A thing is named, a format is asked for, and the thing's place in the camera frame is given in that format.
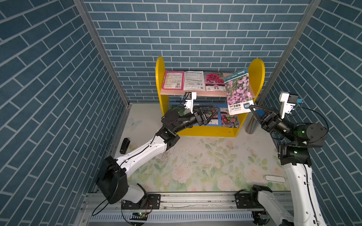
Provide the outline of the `purple flower seed packet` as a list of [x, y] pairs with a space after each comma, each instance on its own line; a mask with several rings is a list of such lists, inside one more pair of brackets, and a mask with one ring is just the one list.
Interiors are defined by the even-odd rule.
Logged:
[[249, 113], [249, 107], [254, 104], [249, 88], [248, 69], [238, 71], [224, 78], [227, 92], [229, 115]]

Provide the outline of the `magenta hollyhock seed packet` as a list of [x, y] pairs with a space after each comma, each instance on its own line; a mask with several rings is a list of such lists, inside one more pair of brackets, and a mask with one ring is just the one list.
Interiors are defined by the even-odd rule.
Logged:
[[208, 92], [225, 92], [224, 75], [222, 72], [204, 72], [205, 88]]

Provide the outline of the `white text seed packet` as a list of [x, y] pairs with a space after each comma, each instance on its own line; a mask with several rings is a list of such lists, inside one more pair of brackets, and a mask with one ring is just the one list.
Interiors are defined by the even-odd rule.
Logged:
[[183, 90], [205, 91], [205, 78], [203, 71], [184, 72]]

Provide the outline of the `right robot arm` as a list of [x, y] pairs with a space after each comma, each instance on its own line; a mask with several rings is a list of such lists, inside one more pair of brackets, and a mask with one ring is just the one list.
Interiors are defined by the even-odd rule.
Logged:
[[288, 143], [280, 143], [277, 150], [290, 184], [294, 214], [291, 215], [279, 203], [267, 186], [252, 186], [248, 198], [250, 205], [267, 212], [278, 226], [325, 226], [312, 179], [309, 149], [324, 145], [329, 125], [310, 122], [293, 124], [282, 118], [274, 108], [251, 105], [249, 109], [263, 130], [275, 132], [289, 140]]

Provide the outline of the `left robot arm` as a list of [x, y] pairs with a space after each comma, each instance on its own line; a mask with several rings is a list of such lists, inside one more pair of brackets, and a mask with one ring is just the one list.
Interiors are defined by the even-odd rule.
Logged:
[[125, 200], [143, 206], [148, 193], [141, 185], [129, 185], [129, 177], [146, 162], [172, 148], [180, 139], [178, 132], [195, 124], [206, 126], [217, 113], [218, 107], [213, 105], [197, 105], [183, 116], [176, 109], [169, 110], [161, 119], [162, 127], [151, 140], [116, 159], [112, 156], [105, 158], [96, 177], [96, 185], [106, 201], [115, 204]]

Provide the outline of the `mixed flower seed packet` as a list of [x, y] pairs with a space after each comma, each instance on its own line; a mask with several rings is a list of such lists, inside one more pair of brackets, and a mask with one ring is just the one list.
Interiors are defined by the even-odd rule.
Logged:
[[219, 110], [217, 106], [212, 105], [208, 110], [205, 110], [205, 116], [210, 119], [207, 126], [219, 126]]

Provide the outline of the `yellow shelf with pink board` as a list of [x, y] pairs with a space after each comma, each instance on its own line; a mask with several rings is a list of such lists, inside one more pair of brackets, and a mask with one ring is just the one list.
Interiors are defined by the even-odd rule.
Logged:
[[[158, 99], [161, 107], [161, 113], [164, 115], [169, 108], [169, 96], [182, 96], [183, 90], [163, 89], [163, 81], [165, 77], [165, 62], [162, 56], [159, 56], [156, 61], [156, 88]], [[249, 82], [253, 100], [256, 101], [259, 93], [262, 90], [265, 81], [265, 64], [261, 59], [254, 59], [250, 66]], [[239, 114], [238, 120], [240, 122], [239, 128], [226, 128], [218, 126], [198, 126], [195, 125], [191, 129], [185, 129], [178, 133], [179, 136], [194, 136], [194, 137], [237, 137], [243, 123], [245, 122], [248, 114]]]

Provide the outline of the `red zinnia seed packet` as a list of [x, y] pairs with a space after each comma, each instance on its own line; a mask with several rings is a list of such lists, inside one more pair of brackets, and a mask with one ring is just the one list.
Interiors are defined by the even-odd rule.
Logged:
[[221, 125], [225, 128], [239, 128], [239, 119], [236, 115], [229, 115], [228, 108], [220, 108], [221, 112]]

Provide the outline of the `pink bordered seed packet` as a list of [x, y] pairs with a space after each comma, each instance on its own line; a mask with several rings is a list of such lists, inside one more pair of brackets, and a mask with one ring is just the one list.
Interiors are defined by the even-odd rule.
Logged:
[[162, 88], [170, 90], [183, 90], [184, 71], [165, 71]]

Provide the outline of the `steel bottle blue lid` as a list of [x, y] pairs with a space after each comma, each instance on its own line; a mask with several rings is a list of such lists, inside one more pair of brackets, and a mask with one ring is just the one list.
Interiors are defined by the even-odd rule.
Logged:
[[246, 127], [245, 127], [245, 132], [247, 134], [253, 134], [257, 129], [261, 128], [261, 124], [258, 121], [258, 119], [252, 114], [250, 113], [247, 117], [246, 120]]

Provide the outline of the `floral table mat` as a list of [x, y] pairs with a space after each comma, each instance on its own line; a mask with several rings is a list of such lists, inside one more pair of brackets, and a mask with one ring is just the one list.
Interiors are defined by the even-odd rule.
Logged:
[[220, 192], [267, 185], [265, 176], [285, 178], [270, 135], [260, 128], [237, 137], [182, 136], [129, 178], [149, 192]]

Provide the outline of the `small white object on mat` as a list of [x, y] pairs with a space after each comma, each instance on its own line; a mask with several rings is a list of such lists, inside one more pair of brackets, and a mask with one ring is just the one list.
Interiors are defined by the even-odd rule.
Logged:
[[277, 184], [283, 184], [286, 181], [284, 177], [272, 176], [272, 175], [265, 175], [264, 180], [268, 183], [277, 183]]

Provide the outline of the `small black device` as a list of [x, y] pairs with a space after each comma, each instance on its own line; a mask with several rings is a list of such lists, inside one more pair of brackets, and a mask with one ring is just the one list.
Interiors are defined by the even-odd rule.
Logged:
[[128, 147], [130, 145], [130, 140], [129, 138], [124, 138], [120, 147], [120, 154], [126, 154]]

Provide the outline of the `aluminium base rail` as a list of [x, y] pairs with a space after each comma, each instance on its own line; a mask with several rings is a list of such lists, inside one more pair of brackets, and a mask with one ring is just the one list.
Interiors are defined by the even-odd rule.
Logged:
[[321, 211], [308, 197], [290, 192], [151, 193], [148, 207], [106, 204], [87, 194], [77, 226], [322, 226]]

